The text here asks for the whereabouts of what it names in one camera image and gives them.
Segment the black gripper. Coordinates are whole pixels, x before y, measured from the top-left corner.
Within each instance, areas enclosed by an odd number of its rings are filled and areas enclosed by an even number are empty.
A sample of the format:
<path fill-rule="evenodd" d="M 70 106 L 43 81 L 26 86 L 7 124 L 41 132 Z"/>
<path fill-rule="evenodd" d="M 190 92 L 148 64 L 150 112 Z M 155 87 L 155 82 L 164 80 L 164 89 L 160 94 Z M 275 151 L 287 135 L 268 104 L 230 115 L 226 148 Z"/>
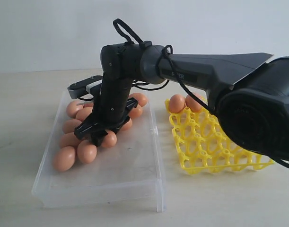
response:
<path fill-rule="evenodd" d="M 100 86 L 91 88 L 94 107 L 92 113 L 77 126 L 74 134 L 78 139 L 90 137 L 92 144 L 100 147 L 106 130 L 115 134 L 130 119 L 129 112 L 138 105 L 135 98 L 128 98 L 133 79 L 127 77 L 112 78 L 104 73 Z"/>

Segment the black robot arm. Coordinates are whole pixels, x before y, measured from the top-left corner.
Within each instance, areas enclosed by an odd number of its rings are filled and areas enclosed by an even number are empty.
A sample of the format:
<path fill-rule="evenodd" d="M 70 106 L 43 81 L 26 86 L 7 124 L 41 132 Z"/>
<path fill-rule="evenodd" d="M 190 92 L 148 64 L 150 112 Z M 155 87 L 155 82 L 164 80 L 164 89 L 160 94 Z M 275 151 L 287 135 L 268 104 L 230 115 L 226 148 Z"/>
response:
<path fill-rule="evenodd" d="M 137 102 L 135 80 L 204 90 L 204 107 L 237 145 L 289 168 L 289 57 L 258 52 L 233 55 L 173 54 L 172 47 L 123 43 L 100 53 L 103 76 L 94 110 L 74 133 L 99 146 L 107 130 L 117 132 Z"/>

